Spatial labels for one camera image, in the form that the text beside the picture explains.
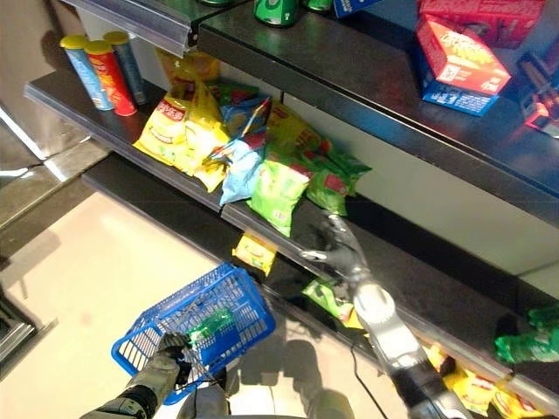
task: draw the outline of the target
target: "blue box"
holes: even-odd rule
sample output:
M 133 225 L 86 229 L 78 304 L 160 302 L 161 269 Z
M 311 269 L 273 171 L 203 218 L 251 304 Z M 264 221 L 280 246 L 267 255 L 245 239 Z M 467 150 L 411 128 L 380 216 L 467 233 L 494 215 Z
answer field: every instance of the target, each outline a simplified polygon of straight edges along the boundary
M 344 17 L 381 0 L 333 0 L 336 17 Z
M 421 99 L 456 111 L 483 116 L 499 98 L 498 94 L 490 96 L 435 80 L 423 51 L 417 48 L 414 55 L 421 84 Z

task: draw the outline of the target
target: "red pringles can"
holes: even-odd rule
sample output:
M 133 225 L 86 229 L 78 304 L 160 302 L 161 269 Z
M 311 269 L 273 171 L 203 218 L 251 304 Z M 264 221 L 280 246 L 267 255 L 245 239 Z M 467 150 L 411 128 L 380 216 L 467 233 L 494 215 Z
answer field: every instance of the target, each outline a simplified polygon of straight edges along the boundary
M 99 77 L 101 87 L 113 103 L 114 112 L 120 116 L 135 113 L 136 108 L 113 54 L 113 47 L 106 41 L 90 41 L 84 50 Z

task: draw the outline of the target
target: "red box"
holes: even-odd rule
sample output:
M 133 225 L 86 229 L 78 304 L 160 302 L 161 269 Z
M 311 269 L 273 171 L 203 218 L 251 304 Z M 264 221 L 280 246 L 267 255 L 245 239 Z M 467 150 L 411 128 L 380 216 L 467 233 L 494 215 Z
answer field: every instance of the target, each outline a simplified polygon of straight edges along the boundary
M 518 48 L 538 21 L 545 0 L 422 0 L 420 13 L 468 26 L 483 41 Z
M 491 95 L 510 79 L 489 47 L 467 28 L 423 15 L 418 40 L 437 81 Z

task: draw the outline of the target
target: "cable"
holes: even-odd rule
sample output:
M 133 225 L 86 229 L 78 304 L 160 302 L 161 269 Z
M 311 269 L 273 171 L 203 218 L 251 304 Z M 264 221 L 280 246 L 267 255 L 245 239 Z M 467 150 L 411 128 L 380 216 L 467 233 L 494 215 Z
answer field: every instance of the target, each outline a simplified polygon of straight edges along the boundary
M 351 343 L 351 347 L 349 348 L 349 351 L 351 352 L 351 356 L 353 357 L 353 373 L 355 374 L 356 379 L 359 381 L 359 383 L 363 386 L 363 388 L 365 389 L 365 391 L 367 392 L 367 394 L 370 397 L 370 400 L 373 401 L 373 403 L 375 403 L 376 408 L 378 409 L 378 411 L 380 412 L 381 416 L 384 419 L 388 419 L 388 417 L 386 416 L 386 414 L 384 413 L 383 408 L 381 408 L 380 404 L 378 404 L 378 402 L 376 401 L 376 398 L 373 396 L 373 394 L 370 392 L 369 388 L 367 387 L 367 385 L 363 382 L 363 380 L 361 379 L 361 377 L 359 376 L 359 374 L 357 373 L 357 358 L 355 357 L 355 352 L 353 351 L 353 347 L 355 346 L 355 342 Z

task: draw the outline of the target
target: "blue pringles can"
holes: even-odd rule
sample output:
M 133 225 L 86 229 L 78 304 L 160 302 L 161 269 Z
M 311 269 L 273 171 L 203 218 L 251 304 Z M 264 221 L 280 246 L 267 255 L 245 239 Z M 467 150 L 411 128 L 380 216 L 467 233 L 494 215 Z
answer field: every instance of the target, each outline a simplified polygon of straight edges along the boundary
M 69 35 L 60 40 L 60 46 L 65 49 L 66 55 L 95 107 L 100 111 L 108 111 L 113 109 L 113 104 L 101 87 L 101 82 L 84 51 L 87 42 L 89 41 L 83 35 Z
M 122 31 L 112 31 L 103 35 L 103 39 L 113 46 L 114 54 L 121 67 L 128 90 L 134 96 L 135 102 L 138 105 L 147 103 L 148 97 L 143 86 L 138 63 L 136 63 L 132 47 L 130 46 L 128 34 Z

